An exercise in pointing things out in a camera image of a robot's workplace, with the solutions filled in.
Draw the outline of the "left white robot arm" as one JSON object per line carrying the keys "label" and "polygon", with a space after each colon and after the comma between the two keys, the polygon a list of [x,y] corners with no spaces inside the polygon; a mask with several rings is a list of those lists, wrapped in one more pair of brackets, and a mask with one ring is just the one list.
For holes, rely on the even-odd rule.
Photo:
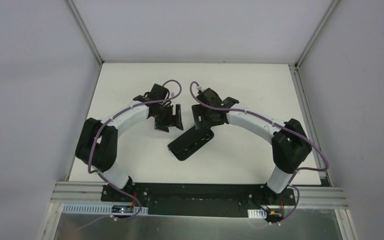
{"label": "left white robot arm", "polygon": [[155,83],[150,91],[137,95],[129,105],[107,117],[85,120],[75,149],[75,157],[87,165],[89,174],[97,174],[114,188],[113,195],[127,202],[133,195],[132,177],[117,163],[118,140],[138,123],[154,119],[154,129],[168,133],[175,127],[183,130],[181,104],[174,104],[179,95],[165,84]]}

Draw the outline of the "black zip tool case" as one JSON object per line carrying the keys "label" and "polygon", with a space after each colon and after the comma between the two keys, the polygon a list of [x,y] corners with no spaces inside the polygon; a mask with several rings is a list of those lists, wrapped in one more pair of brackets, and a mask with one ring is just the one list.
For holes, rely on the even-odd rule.
{"label": "black zip tool case", "polygon": [[196,129],[195,126],[192,126],[170,142],[167,147],[179,161],[185,161],[211,141],[214,136],[214,132],[210,128]]}

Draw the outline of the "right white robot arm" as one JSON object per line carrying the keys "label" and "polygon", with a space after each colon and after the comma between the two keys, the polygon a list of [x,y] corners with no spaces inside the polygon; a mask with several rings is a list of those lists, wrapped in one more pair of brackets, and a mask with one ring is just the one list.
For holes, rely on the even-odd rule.
{"label": "right white robot arm", "polygon": [[276,205],[284,198],[294,173],[312,151],[301,123],[292,118],[276,122],[262,114],[251,113],[237,99],[221,99],[211,88],[197,87],[195,99],[198,104],[192,106],[195,127],[209,129],[229,124],[243,128],[271,144],[275,167],[264,185],[264,200]]}

